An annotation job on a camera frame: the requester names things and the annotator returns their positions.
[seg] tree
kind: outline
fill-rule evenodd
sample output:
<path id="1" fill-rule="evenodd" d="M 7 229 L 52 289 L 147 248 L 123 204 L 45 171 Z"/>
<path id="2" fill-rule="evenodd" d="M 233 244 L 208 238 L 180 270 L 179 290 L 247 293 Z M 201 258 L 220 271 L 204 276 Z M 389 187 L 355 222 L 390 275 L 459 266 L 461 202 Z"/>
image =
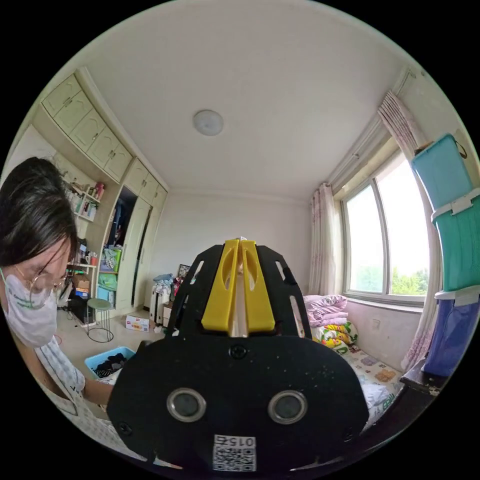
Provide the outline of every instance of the tree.
<path id="1" fill-rule="evenodd" d="M 363 292 L 381 292 L 384 271 L 382 267 L 360 266 L 356 271 L 355 290 Z M 400 275 L 395 266 L 391 278 L 391 293 L 393 295 L 420 295 L 427 294 L 429 288 L 429 271 L 416 271 L 411 275 Z"/>

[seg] white face mask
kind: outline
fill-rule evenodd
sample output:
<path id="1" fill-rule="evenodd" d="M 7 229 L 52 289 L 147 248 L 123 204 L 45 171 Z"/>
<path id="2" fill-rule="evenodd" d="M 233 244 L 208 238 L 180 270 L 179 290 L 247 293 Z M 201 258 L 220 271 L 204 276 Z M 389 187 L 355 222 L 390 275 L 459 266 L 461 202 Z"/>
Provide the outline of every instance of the white face mask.
<path id="1" fill-rule="evenodd" d="M 30 348 L 39 348 L 48 344 L 57 331 L 57 302 L 50 293 L 45 304 L 38 309 L 31 308 L 30 291 L 24 287 L 15 275 L 5 279 L 5 295 L 8 302 L 8 314 L 5 314 L 8 325 L 19 340 Z"/>

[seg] pink blanket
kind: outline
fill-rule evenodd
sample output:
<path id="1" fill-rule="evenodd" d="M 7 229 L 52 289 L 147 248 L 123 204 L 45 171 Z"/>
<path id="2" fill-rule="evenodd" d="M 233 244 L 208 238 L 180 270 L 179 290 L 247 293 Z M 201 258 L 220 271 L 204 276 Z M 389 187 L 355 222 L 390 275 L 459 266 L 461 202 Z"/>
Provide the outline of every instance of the pink blanket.
<path id="1" fill-rule="evenodd" d="M 312 327 L 344 325 L 349 316 L 343 311 L 347 306 L 343 295 L 306 295 L 303 301 Z"/>

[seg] yellow bracket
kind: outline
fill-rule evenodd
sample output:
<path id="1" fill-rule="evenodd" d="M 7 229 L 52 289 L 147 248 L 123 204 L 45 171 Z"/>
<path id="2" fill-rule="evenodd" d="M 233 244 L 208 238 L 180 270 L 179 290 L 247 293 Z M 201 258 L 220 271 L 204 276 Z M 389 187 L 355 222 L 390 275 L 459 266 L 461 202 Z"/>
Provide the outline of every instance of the yellow bracket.
<path id="1" fill-rule="evenodd" d="M 206 330 L 226 333 L 232 331 L 240 263 L 243 264 L 248 332 L 271 332 L 275 328 L 274 314 L 256 244 L 251 240 L 225 242 L 201 324 Z"/>
<path id="2" fill-rule="evenodd" d="M 240 248 L 243 261 L 245 316 L 248 332 L 271 332 L 275 328 L 275 319 L 264 274 L 260 266 L 257 247 L 253 240 L 242 240 Z"/>
<path id="3" fill-rule="evenodd" d="M 239 240 L 227 240 L 220 257 L 201 324 L 205 330 L 230 332 L 237 294 Z"/>

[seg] woman's hair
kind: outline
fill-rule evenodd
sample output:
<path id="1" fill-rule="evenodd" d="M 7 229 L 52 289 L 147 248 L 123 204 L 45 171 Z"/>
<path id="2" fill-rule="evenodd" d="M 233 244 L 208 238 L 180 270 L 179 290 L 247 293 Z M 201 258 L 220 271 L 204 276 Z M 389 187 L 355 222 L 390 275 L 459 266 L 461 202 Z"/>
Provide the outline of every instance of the woman's hair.
<path id="1" fill-rule="evenodd" d="M 8 267 L 41 254 L 61 240 L 77 252 L 77 226 L 64 181 L 44 158 L 16 166 L 0 188 L 0 266 Z"/>

